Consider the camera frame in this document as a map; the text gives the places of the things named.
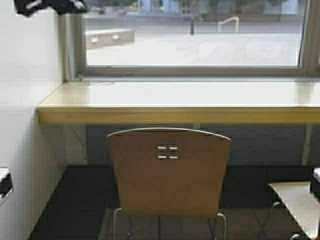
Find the dark wall panel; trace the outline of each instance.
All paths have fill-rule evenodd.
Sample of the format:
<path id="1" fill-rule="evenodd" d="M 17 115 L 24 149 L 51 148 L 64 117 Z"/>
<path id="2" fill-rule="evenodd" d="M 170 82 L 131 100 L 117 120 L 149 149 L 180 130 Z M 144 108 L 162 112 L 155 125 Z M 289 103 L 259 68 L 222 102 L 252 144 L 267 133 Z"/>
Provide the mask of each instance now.
<path id="1" fill-rule="evenodd" d="M 89 164 L 111 164 L 106 146 L 108 133 L 144 127 L 192 128 L 192 124 L 168 125 L 88 125 L 87 154 Z M 219 133 L 232 139 L 230 165 L 300 165 L 302 159 L 304 125 L 223 125 L 201 124 L 201 129 Z M 314 138 L 312 149 L 320 137 Z M 313 154 L 320 156 L 319 150 Z"/>

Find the wooden counter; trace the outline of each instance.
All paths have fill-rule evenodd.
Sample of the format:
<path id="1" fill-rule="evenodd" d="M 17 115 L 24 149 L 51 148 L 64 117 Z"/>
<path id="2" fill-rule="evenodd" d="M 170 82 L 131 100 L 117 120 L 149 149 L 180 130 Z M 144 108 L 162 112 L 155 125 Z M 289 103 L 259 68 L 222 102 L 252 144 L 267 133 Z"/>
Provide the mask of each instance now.
<path id="1" fill-rule="evenodd" d="M 37 114 L 41 124 L 320 123 L 320 83 L 65 83 Z"/>

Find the metal chair leg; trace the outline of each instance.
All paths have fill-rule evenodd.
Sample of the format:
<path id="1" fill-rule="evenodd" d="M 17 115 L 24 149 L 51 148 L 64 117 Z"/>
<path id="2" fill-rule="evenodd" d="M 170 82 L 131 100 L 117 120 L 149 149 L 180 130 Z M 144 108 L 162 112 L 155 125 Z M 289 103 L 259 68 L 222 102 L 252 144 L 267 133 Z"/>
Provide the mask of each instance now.
<path id="1" fill-rule="evenodd" d="M 266 225 L 267 225 L 267 223 L 268 223 L 268 220 L 269 220 L 269 218 L 270 218 L 271 212 L 272 212 L 272 210 L 273 210 L 274 208 L 276 208 L 276 207 L 278 207 L 278 206 L 280 206 L 280 205 L 281 205 L 281 203 L 280 203 L 279 201 L 276 201 L 275 203 L 272 204 L 272 207 L 269 209 L 269 211 L 268 211 L 268 213 L 266 214 L 265 219 L 264 219 L 264 221 L 263 221 L 263 223 L 262 223 L 262 225 L 261 225 L 261 227 L 260 227 L 260 231 L 259 231 L 258 234 L 256 235 L 256 239 L 257 239 L 257 240 L 259 239 L 259 237 L 260 237 L 260 235 L 261 235 L 262 233 L 264 233 L 264 235 L 266 235 L 266 234 L 265 234 L 265 227 L 266 227 Z"/>
<path id="2" fill-rule="evenodd" d="M 129 230 L 128 230 L 128 233 L 126 235 L 126 240 L 130 240 L 131 237 L 132 237 L 132 219 L 131 219 L 130 215 L 128 215 L 128 222 L 129 222 Z"/>
<path id="3" fill-rule="evenodd" d="M 215 231 L 216 230 L 216 220 L 214 220 L 214 223 L 213 223 L 214 227 L 212 227 L 210 218 L 208 218 L 207 221 L 208 221 L 208 225 L 209 225 L 209 229 L 210 229 L 211 239 L 212 240 L 217 240 L 216 233 L 215 233 L 216 232 Z"/>
<path id="4" fill-rule="evenodd" d="M 299 234 L 293 235 L 290 240 L 298 240 L 301 236 Z"/>
<path id="5" fill-rule="evenodd" d="M 113 240 L 116 240 L 117 213 L 121 210 L 121 208 L 118 208 L 113 212 Z"/>
<path id="6" fill-rule="evenodd" d="M 158 216 L 158 240 L 161 240 L 161 218 Z"/>
<path id="7" fill-rule="evenodd" d="M 226 218 L 225 215 L 223 215 L 220 212 L 218 212 L 217 216 L 223 218 L 223 221 L 224 221 L 224 225 L 223 225 L 223 228 L 224 228 L 223 240 L 227 240 L 227 218 Z"/>
<path id="8" fill-rule="evenodd" d="M 116 240 L 116 231 L 117 231 L 117 213 L 122 211 L 121 208 L 118 208 L 116 210 L 114 210 L 113 212 L 113 240 Z M 131 236 L 132 236 L 132 219 L 131 216 L 128 216 L 128 221 L 129 221 L 129 230 L 126 236 L 127 240 L 130 240 Z"/>

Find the building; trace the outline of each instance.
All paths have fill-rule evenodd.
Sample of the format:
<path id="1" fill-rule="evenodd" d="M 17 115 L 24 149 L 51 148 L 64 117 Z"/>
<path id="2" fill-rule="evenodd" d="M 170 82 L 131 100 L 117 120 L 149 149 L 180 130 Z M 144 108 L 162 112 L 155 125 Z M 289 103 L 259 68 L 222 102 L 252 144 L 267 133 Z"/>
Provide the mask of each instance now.
<path id="1" fill-rule="evenodd" d="M 232 1 L 223 0 L 217 4 L 217 14 L 232 12 Z M 176 13 L 182 15 L 207 14 L 210 9 L 210 0 L 138 0 L 138 9 L 145 13 Z M 262 13 L 265 15 L 297 15 L 299 13 L 299 0 L 287 0 L 281 4 L 272 5 L 265 0 Z"/>

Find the black object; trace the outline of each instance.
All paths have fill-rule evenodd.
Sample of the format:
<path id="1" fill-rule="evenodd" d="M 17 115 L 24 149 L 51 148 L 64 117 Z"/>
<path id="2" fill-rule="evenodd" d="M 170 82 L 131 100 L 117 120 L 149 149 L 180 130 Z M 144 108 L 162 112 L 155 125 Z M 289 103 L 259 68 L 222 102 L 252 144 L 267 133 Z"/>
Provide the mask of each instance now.
<path id="1" fill-rule="evenodd" d="M 59 15 L 81 14 L 88 11 L 84 0 L 14 0 L 14 3 L 17 13 L 26 17 L 48 7 L 53 8 Z"/>
<path id="2" fill-rule="evenodd" d="M 320 202 L 320 168 L 315 168 L 313 170 L 310 193 L 312 193 L 315 198 Z"/>
<path id="3" fill-rule="evenodd" d="M 13 192 L 11 172 L 8 168 L 0 168 L 0 206 Z"/>

